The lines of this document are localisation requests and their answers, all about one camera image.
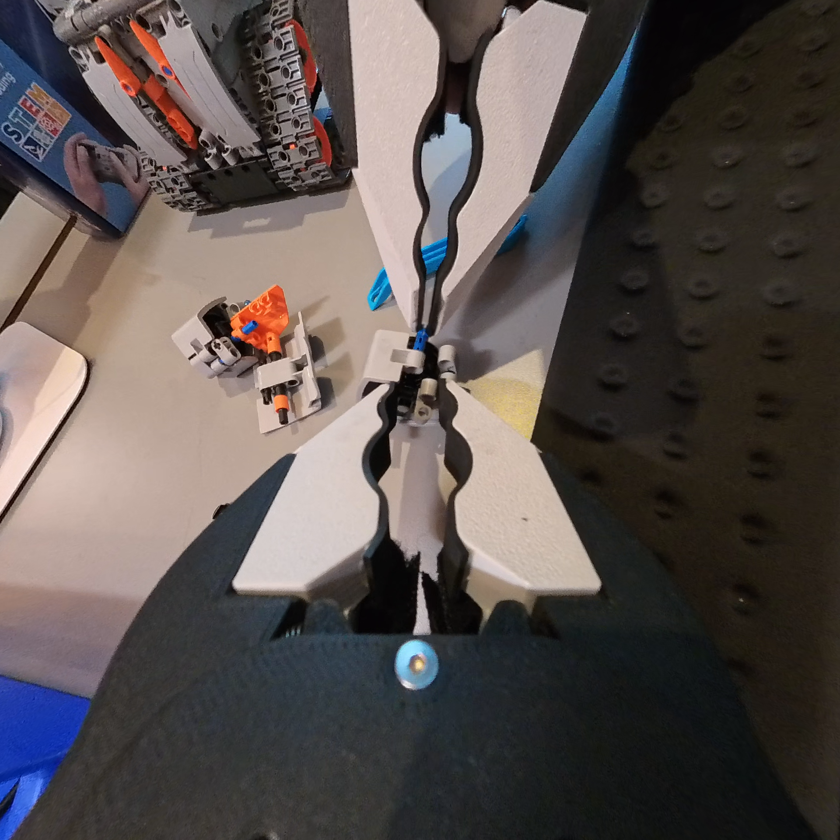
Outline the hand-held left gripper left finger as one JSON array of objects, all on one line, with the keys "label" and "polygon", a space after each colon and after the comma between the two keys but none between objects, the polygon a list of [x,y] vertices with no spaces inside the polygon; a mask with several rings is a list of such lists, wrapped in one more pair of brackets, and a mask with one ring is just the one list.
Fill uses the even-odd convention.
[{"label": "hand-held left gripper left finger", "polygon": [[380,384],[299,447],[233,579],[245,595],[335,602],[363,633],[409,633],[419,557],[389,528],[394,385]]}]

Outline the grey orange axle assembly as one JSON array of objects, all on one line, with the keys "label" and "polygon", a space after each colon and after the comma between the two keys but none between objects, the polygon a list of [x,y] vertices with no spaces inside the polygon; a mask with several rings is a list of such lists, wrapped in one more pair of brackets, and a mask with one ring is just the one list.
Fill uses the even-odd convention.
[{"label": "grey orange axle assembly", "polygon": [[290,320],[285,292],[278,285],[246,303],[229,320],[234,345],[251,350],[256,359],[257,421],[263,435],[322,408],[310,333],[301,313],[293,327]]}]

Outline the black wheel hub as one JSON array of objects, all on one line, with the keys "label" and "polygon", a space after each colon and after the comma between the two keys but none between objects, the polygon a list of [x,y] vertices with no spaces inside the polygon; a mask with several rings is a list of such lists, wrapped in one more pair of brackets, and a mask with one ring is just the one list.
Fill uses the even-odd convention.
[{"label": "black wheel hub", "polygon": [[413,372],[403,367],[395,387],[396,418],[414,426],[427,424],[433,418],[438,403],[438,383],[441,377],[439,349],[427,341],[423,352],[422,370]]}]

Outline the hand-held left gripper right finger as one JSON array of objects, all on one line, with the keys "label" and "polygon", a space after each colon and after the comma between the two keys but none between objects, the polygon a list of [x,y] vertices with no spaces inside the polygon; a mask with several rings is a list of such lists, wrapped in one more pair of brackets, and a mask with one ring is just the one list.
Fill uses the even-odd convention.
[{"label": "hand-held left gripper right finger", "polygon": [[423,573],[433,633],[477,633],[499,604],[598,595],[602,579],[539,450],[454,381],[438,391],[443,508],[434,572]]}]

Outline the grey orange toy robot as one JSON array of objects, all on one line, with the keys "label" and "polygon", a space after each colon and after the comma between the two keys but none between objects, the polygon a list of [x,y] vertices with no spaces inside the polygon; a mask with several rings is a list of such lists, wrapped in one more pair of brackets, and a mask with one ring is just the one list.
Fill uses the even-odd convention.
[{"label": "grey orange toy robot", "polygon": [[187,213],[333,192],[352,163],[327,95],[313,2],[40,2],[93,96],[128,136],[78,131],[74,193],[106,184]]}]

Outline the blue plastic bin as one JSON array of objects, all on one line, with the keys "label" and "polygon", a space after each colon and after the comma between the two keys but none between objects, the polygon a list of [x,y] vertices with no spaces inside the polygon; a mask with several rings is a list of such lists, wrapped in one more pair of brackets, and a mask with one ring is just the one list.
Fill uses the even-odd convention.
[{"label": "blue plastic bin", "polygon": [[90,699],[1,677],[1,838],[32,811],[75,741]]}]

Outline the light blue plastic tool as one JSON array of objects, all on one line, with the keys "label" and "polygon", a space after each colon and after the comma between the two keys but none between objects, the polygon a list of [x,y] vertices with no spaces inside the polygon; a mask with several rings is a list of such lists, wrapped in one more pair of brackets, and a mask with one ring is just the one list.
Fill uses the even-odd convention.
[{"label": "light blue plastic tool", "polygon": [[[526,213],[519,217],[516,224],[500,245],[498,251],[496,252],[496,256],[502,256],[517,246],[526,229],[528,220],[529,216]],[[432,277],[437,273],[438,268],[444,261],[447,246],[448,239],[444,237],[421,248],[421,254],[428,277]],[[367,294],[367,302],[370,310],[375,311],[379,309],[392,297],[392,286],[389,276],[387,275],[385,268],[382,268]]]}]

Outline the blue robot kit box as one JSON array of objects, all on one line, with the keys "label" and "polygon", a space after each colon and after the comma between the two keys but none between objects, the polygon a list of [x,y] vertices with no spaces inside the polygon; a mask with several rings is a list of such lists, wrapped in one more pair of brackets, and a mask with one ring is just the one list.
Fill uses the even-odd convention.
[{"label": "blue robot kit box", "polygon": [[150,186],[140,153],[113,145],[10,46],[1,46],[1,143],[6,178],[57,215],[120,238]]}]

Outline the grey black wheel Lego assembly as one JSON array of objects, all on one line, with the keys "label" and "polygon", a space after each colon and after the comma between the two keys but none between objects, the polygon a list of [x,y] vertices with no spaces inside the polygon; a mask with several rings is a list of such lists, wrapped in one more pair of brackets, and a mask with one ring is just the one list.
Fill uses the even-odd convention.
[{"label": "grey black wheel Lego assembly", "polygon": [[[377,330],[364,364],[356,399],[361,401],[380,385],[391,385],[392,398],[396,400],[395,388],[403,373],[403,367],[420,372],[424,365],[424,352],[413,350],[415,335],[408,332]],[[441,368],[440,382],[453,381],[457,375],[456,348],[452,344],[436,345],[439,349]],[[437,408],[430,421],[438,420]]]}]

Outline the black dimpled panel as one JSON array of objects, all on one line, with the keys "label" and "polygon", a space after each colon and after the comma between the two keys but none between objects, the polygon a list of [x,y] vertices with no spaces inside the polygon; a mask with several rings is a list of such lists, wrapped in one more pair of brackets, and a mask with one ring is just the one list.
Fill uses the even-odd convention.
[{"label": "black dimpled panel", "polygon": [[534,429],[838,800],[838,2],[652,2]]}]

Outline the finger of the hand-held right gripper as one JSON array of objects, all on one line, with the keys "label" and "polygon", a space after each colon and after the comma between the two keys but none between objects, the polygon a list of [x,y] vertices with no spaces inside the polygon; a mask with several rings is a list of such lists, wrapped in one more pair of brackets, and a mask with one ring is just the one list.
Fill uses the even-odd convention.
[{"label": "finger of the hand-held right gripper", "polygon": [[465,91],[468,173],[448,211],[448,245],[427,326],[467,299],[532,200],[532,182],[587,13],[554,2],[505,10],[479,39]]},{"label": "finger of the hand-held right gripper", "polygon": [[358,186],[397,306],[419,327],[426,272],[420,239],[429,211],[424,132],[443,92],[438,31],[414,1],[350,1]]}]

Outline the grey shell block assembly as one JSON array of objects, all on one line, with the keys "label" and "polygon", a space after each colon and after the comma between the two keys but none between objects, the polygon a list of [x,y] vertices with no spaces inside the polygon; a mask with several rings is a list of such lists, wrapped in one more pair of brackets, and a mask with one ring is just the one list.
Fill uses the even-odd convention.
[{"label": "grey shell block assembly", "polygon": [[231,320],[244,306],[218,298],[173,333],[176,348],[204,378],[239,377],[257,364],[256,349],[233,338]]}]

